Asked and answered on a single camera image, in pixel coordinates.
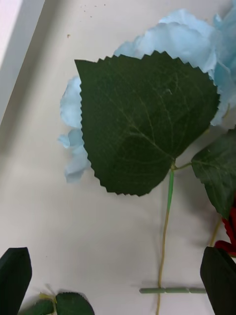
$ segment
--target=flower stem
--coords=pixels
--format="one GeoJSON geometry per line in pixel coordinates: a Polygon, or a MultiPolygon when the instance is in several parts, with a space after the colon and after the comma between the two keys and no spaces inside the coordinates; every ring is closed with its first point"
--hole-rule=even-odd
{"type": "Polygon", "coordinates": [[[175,167],[174,167],[174,171],[178,171],[178,170],[183,169],[183,168],[186,168],[186,167],[188,167],[188,166],[190,166],[190,165],[192,165],[191,162],[189,162],[189,163],[187,163],[187,164],[185,164],[185,165],[182,165],[182,166],[180,166],[180,167],[175,166],[175,167]]]}
{"type": "MultiPolygon", "coordinates": [[[[168,191],[168,202],[167,202],[167,209],[166,209],[166,219],[165,219],[165,225],[164,225],[163,237],[162,237],[162,257],[161,257],[161,265],[160,265],[159,274],[158,274],[158,287],[159,288],[161,287],[162,272],[163,272],[163,266],[164,266],[164,260],[165,260],[166,231],[167,231],[169,214],[170,214],[170,208],[171,208],[173,186],[174,186],[174,167],[171,168],[170,180],[169,180],[169,191],[168,191]]],[[[160,293],[158,293],[156,315],[159,315],[160,303],[161,303],[161,295],[160,295],[160,293]]]]}
{"type": "Polygon", "coordinates": [[[219,216],[219,220],[217,221],[213,235],[211,237],[210,244],[209,244],[210,247],[213,247],[213,245],[214,245],[215,238],[216,238],[217,232],[218,232],[219,227],[220,227],[220,223],[221,223],[221,216],[219,216]]]}

